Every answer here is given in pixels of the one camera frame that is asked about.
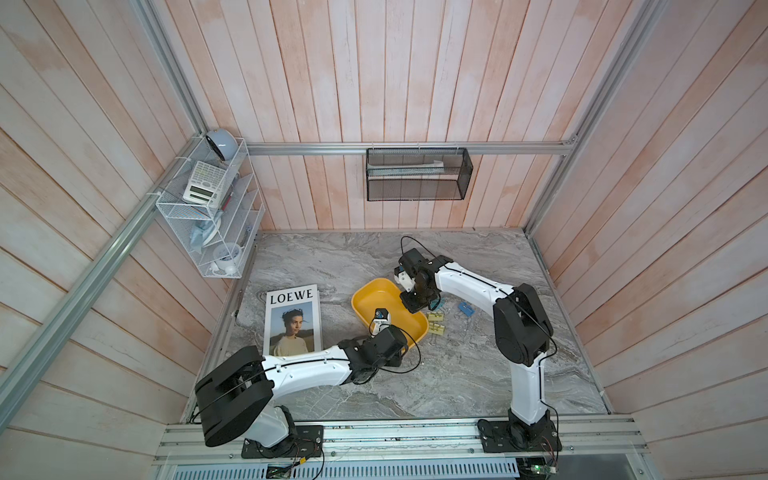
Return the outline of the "yellow plastic storage box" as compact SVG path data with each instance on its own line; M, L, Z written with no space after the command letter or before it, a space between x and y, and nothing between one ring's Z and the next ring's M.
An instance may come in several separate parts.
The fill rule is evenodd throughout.
M428 333L427 317L422 312L410 313L400 299L401 290L387 278L377 278L361 287L351 299L360 321L369 327L378 308L386 309L392 323L410 336L409 346L420 342Z

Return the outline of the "blue binder clip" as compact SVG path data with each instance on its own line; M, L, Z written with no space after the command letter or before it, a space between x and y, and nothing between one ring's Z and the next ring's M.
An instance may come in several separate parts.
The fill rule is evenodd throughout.
M474 308L467 302L460 302L458 308L467 317L472 317L475 314Z

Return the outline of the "LOEWE magazine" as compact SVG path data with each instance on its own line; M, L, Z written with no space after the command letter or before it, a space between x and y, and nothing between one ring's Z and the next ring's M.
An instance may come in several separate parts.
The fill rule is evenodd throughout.
M265 352L272 356L295 356L321 349L317 285L268 292L264 316Z

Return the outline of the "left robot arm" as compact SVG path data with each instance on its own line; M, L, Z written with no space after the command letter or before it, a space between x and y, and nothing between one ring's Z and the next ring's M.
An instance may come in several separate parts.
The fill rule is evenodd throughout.
M292 420L274 400L315 387L364 384L380 370L398 366L408 349L407 335L395 326L288 357L243 347L195 385L205 445L245 436L271 448L293 434Z

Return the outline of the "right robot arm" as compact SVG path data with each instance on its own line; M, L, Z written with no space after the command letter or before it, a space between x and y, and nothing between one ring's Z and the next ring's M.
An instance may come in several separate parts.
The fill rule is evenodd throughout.
M394 277L411 313L430 308L449 294L489 314L497 349L511 363L512 418L533 426L548 417L543 366L554 331L535 288L499 283L446 256L428 259L416 249L402 254Z

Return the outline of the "yellow binder clip lower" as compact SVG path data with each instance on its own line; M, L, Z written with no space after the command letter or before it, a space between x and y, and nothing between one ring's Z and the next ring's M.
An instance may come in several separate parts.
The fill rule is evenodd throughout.
M432 334L442 336L444 334L444 332L445 332L445 326L442 325L441 323L432 323L432 322L430 322L428 324L428 331L430 333L432 333Z

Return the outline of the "ruler in mesh basket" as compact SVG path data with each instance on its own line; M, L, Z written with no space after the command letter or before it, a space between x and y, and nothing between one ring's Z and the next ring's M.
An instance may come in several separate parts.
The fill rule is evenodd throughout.
M368 164L366 173L372 177L399 177L399 176L421 176L421 175L441 175L447 172L447 168L442 161L431 163L410 163L410 164Z

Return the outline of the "white calculator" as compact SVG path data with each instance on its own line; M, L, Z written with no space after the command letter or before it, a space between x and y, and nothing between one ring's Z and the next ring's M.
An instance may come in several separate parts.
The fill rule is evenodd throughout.
M192 168L182 199L188 203L217 209L221 203L226 170L197 161Z

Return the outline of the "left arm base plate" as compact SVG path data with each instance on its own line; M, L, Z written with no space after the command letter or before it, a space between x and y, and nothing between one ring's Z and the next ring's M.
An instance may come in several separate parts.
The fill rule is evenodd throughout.
M241 451L243 459L312 458L321 456L324 427L319 424L299 425L272 447L246 439Z

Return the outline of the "black mesh wall basket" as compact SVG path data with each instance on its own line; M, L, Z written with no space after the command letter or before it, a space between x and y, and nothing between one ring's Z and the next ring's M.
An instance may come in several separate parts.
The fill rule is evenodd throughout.
M463 200L474 165L466 148L369 148L366 200L413 202Z

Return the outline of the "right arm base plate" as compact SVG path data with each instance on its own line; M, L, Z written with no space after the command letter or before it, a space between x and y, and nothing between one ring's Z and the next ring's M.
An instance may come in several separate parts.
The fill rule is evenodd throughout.
M547 416L533 425L527 425L516 419L477 421L477 429L485 453L559 453L562 450L562 443L555 427L555 422Z

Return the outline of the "aluminium front rail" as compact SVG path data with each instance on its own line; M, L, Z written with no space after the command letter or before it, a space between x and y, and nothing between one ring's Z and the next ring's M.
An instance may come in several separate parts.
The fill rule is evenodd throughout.
M501 442L480 431L477 418L321 421L323 450L329 461L427 460L500 457L486 452ZM645 454L637 423L628 415L564 415L559 420L559 457L590 454ZM156 450L155 465L243 463L245 439L208 447L199 425L170 425Z

